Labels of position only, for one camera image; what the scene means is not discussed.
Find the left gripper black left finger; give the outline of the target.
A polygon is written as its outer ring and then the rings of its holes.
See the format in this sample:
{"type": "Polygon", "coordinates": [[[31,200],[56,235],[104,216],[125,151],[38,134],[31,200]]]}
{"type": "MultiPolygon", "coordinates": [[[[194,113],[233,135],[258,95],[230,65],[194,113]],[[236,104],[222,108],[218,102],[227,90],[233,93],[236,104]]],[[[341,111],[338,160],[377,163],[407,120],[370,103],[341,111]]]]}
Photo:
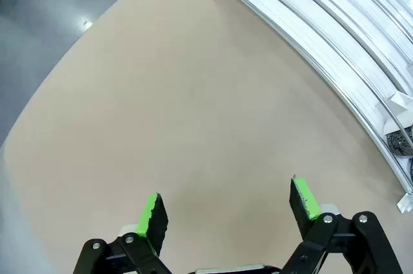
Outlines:
{"type": "Polygon", "coordinates": [[[159,193],[152,193],[134,231],[111,243],[103,239],[85,242],[74,273],[170,273],[159,258],[168,216],[159,193]]]}

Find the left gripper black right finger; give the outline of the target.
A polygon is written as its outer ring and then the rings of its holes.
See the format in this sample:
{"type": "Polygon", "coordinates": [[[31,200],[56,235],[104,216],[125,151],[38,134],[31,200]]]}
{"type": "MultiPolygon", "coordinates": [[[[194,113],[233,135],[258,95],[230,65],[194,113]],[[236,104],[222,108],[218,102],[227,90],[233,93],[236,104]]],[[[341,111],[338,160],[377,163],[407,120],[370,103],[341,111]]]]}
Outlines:
{"type": "Polygon", "coordinates": [[[322,211],[304,178],[290,182],[289,203],[302,242],[283,273],[319,273],[331,253],[341,254],[353,273],[402,273],[398,259],[375,214],[356,213],[347,219],[322,211]]]}

